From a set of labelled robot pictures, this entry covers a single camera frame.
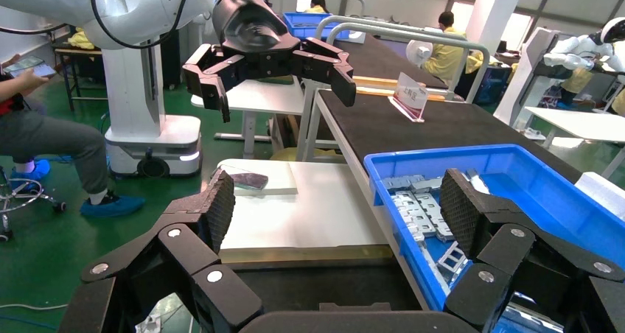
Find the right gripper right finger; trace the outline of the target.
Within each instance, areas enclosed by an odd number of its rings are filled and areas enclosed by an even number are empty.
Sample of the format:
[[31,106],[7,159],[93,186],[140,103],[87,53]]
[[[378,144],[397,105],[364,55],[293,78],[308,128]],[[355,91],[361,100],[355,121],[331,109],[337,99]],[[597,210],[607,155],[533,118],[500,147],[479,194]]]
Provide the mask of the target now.
[[490,332],[515,293],[565,332],[624,330],[624,270],[542,230],[513,201],[476,190],[457,169],[441,184],[441,213],[471,261],[444,311]]

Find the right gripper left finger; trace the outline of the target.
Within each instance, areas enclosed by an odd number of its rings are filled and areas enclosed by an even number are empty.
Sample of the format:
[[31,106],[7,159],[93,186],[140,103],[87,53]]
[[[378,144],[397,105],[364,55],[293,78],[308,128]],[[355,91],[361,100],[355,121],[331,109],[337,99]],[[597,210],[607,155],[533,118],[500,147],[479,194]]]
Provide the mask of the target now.
[[144,234],[88,265],[80,286],[82,332],[132,332],[174,293],[208,332],[239,332],[260,298],[218,256],[235,205],[217,169],[207,189],[172,201]]

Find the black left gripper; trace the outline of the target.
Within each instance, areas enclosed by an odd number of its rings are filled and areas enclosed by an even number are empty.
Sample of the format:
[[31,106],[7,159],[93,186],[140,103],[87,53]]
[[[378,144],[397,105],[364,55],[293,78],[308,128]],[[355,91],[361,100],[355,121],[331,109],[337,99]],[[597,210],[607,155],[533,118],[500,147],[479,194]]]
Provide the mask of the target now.
[[220,44],[201,44],[182,65],[186,89],[231,121],[227,92],[244,79],[296,75],[329,85],[346,107],[357,86],[349,53],[317,38],[300,41],[265,0],[217,0],[212,22]]

